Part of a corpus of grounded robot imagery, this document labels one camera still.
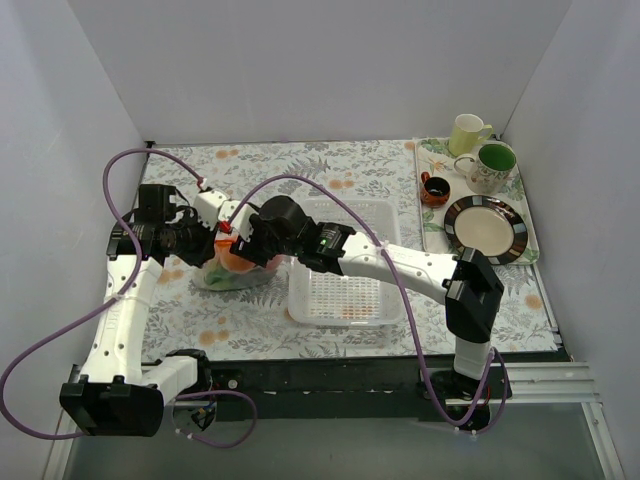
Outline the clear zip top bag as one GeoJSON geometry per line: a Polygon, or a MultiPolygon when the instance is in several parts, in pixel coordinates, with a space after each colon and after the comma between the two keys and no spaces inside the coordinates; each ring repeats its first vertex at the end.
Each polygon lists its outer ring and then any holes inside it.
{"type": "MultiPolygon", "coordinates": [[[[230,247],[232,246],[233,242],[236,239],[237,239],[236,236],[227,236],[227,235],[218,236],[216,238],[214,242],[214,253],[215,253],[214,258],[207,261],[201,268],[196,269],[193,274],[193,282],[198,288],[214,291],[204,287],[203,273],[206,270],[215,269],[218,266],[223,267],[220,264],[220,256],[232,254],[230,252],[230,247]]],[[[273,259],[269,260],[265,267],[261,267],[255,264],[255,267],[251,271],[245,274],[241,274],[241,275],[234,274],[235,275],[234,287],[231,290],[223,290],[223,291],[253,288],[253,287],[257,287],[257,286],[268,283],[272,278],[275,277],[277,273],[277,269],[283,260],[284,260],[283,255],[277,255],[273,259]]]]}

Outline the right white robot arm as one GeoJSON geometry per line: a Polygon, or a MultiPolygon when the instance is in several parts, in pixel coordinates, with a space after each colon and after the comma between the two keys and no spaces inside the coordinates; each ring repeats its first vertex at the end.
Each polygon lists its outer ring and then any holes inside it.
{"type": "Polygon", "coordinates": [[[238,233],[232,253],[259,266],[286,255],[317,273],[402,285],[443,305],[455,337],[454,389],[471,398],[488,386],[486,362],[504,286],[480,251],[428,254],[384,246],[347,225],[314,221],[283,195],[260,207],[234,207],[230,224],[238,233]]]}

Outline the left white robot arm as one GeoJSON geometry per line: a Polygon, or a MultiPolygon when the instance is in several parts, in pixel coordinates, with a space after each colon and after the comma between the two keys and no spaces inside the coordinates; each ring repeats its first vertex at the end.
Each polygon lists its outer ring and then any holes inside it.
{"type": "Polygon", "coordinates": [[[100,314],[89,355],[60,403],[91,436],[154,435],[167,403],[182,393],[205,398],[213,386],[206,354],[174,350],[144,369],[142,343],[165,260],[201,267],[214,256],[218,217],[227,196],[207,189],[178,205],[177,188],[144,184],[136,208],[114,225],[106,255],[109,307],[100,314]]]}

